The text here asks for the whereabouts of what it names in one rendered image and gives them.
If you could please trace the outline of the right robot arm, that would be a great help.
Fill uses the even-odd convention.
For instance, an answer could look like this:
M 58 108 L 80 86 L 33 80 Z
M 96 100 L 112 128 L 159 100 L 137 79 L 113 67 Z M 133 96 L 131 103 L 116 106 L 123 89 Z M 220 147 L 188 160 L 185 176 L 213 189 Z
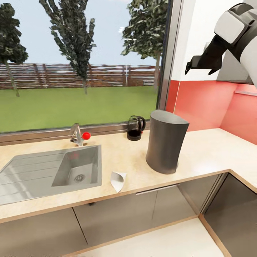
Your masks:
M 187 63 L 190 69 L 210 70 L 208 75 L 222 66 L 222 55 L 229 50 L 250 75 L 257 90 L 257 9 L 246 3 L 225 11 L 215 25 L 216 34 L 207 42 L 202 55 L 195 55 Z

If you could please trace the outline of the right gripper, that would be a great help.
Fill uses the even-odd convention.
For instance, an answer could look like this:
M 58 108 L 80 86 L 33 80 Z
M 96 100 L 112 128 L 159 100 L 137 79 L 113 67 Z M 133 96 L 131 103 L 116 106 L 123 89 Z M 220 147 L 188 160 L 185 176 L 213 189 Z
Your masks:
M 208 75 L 211 75 L 221 68 L 222 60 L 222 55 L 217 57 L 211 56 L 206 49 L 202 55 L 193 56 L 191 61 L 187 63 L 185 75 L 190 69 L 210 70 Z

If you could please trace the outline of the electric kettle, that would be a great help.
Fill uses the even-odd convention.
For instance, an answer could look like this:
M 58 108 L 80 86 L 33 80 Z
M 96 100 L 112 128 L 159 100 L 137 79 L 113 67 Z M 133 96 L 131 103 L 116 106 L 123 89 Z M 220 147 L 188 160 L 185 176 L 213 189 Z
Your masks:
M 143 120 L 143 126 L 141 120 Z M 131 141 L 140 140 L 145 126 L 146 121 L 143 117 L 136 115 L 131 116 L 127 124 L 127 138 Z

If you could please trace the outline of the paper coffee filter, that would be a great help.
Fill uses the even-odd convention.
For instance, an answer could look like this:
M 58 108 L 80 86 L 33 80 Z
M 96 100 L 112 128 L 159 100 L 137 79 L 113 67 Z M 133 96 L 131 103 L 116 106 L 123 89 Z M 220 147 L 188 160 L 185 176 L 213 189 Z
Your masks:
M 119 192 L 125 182 L 125 177 L 127 173 L 121 173 L 121 172 L 114 172 L 112 171 L 110 182 L 112 183 L 112 186 L 115 188 L 117 192 Z

